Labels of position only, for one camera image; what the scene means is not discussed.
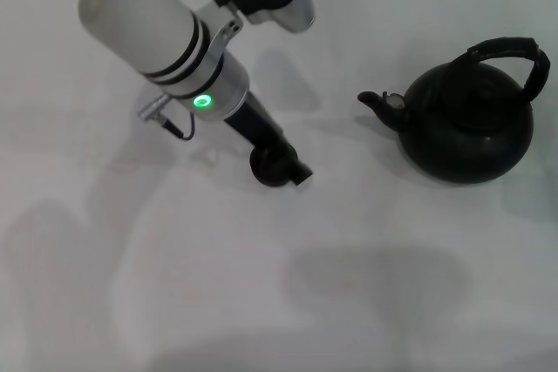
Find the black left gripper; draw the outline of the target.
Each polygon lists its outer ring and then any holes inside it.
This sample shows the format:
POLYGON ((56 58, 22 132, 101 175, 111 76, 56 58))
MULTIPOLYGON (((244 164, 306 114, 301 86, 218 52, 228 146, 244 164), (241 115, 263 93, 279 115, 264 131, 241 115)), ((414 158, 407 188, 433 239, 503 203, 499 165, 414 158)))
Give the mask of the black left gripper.
MULTIPOLYGON (((282 128, 251 91, 248 91, 242 105, 225 119, 225 123, 257 148, 268 148, 283 139, 282 128)), ((296 186, 313 174, 289 143, 281 144, 281 156, 277 164, 282 180, 296 186)))

